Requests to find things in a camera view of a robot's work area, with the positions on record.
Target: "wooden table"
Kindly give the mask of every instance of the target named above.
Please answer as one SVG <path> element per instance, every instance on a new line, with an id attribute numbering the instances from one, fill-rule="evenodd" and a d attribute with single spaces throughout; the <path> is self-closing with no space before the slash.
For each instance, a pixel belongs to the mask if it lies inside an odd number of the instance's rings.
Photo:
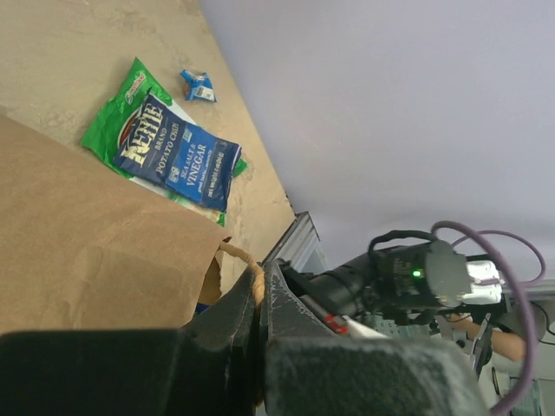
<path id="1" fill-rule="evenodd" d="M 4 1 L 0 15 L 0 114 L 78 148 L 138 56 L 199 125 L 243 146 L 226 229 L 264 258 L 293 212 L 196 0 Z M 183 100 L 183 68 L 210 75 L 216 104 Z M 223 292 L 244 267 L 224 259 Z"/>

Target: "black cable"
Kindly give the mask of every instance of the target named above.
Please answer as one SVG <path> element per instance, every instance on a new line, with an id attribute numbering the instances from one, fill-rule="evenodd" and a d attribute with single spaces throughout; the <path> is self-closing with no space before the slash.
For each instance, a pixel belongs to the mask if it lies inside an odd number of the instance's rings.
<path id="1" fill-rule="evenodd" d="M 445 320 L 446 320 L 447 322 L 449 322 L 449 323 L 457 323 L 457 322 L 462 322 L 462 321 L 464 321 L 465 319 L 468 319 L 469 317 L 470 317 L 470 314 L 468 314 L 468 315 L 465 316 L 464 318 L 457 319 L 456 321 L 451 321 L 451 320 L 449 320 L 449 319 L 447 319 L 447 318 L 445 318 Z"/>
<path id="2" fill-rule="evenodd" d="M 492 367 L 492 381 L 493 388 L 495 389 L 495 394 L 497 394 L 497 397 L 501 397 L 500 383 L 497 380 L 497 370 L 495 369 L 495 367 Z"/>
<path id="3" fill-rule="evenodd" d="M 549 329 L 549 315 L 547 314 L 547 312 L 545 312 L 545 309 L 540 306 L 539 304 L 537 304 L 536 302 L 531 302 L 532 305 L 534 305 L 535 307 L 539 308 L 539 310 L 541 310 L 544 315 L 545 315 L 545 330 L 547 331 L 547 334 L 553 335 L 555 336 L 555 334 Z M 547 342 L 547 341 L 542 341 L 542 340 L 538 340 L 540 344 L 544 344 L 544 345 L 552 345 L 555 347 L 555 342 Z"/>

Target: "small blue wrapper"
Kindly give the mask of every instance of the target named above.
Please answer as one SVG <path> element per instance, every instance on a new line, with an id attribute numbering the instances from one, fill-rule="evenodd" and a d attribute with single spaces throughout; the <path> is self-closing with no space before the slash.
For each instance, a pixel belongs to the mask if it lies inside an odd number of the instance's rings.
<path id="1" fill-rule="evenodd" d="M 186 100 L 206 100 L 216 102 L 216 94 L 212 87 L 212 82 L 208 78 L 208 74 L 203 72 L 202 75 L 195 75 L 186 69 L 181 71 L 181 76 L 187 84 L 185 90 Z"/>
<path id="2" fill-rule="evenodd" d="M 225 212 L 241 146 L 181 119 L 148 94 L 114 164 L 191 201 Z"/>

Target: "kettle brand chip bag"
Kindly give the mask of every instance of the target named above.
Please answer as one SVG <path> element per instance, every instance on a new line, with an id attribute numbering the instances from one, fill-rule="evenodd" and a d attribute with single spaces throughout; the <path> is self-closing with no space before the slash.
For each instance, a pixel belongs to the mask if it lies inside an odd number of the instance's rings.
<path id="1" fill-rule="evenodd" d="M 138 58 L 135 58 L 117 95 L 102 107 L 87 132 L 83 135 L 81 146 L 91 150 L 105 165 L 111 167 L 120 175 L 133 179 L 134 182 L 148 187 L 160 195 L 185 206 L 187 209 L 196 211 L 204 217 L 224 225 L 225 214 L 222 212 L 203 208 L 171 190 L 152 185 L 144 179 L 133 178 L 133 175 L 118 169 L 112 163 L 112 159 L 117 154 L 120 144 L 129 135 L 136 114 L 139 112 L 148 91 L 167 104 L 180 117 L 194 123 L 187 113 L 173 101 L 171 95 L 150 74 L 143 63 Z M 237 177 L 246 167 L 246 162 L 240 159 L 233 170 L 233 177 Z"/>
<path id="2" fill-rule="evenodd" d="M 149 94 L 114 165 L 193 202 L 225 212 L 241 146 L 180 118 Z"/>

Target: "twisted paper handle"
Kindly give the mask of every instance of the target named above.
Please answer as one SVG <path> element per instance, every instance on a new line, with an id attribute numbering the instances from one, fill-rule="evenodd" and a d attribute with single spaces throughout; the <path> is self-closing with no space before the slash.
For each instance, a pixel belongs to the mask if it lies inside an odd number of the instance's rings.
<path id="1" fill-rule="evenodd" d="M 254 275 L 254 283 L 252 284 L 252 296 L 254 297 L 254 302 L 256 306 L 262 303 L 264 299 L 264 270 L 258 265 L 257 261 L 252 255 L 239 247 L 235 247 L 229 243 L 221 242 L 219 244 L 219 249 L 224 253 L 229 254 L 232 257 L 240 258 L 249 266 L 252 274 Z"/>

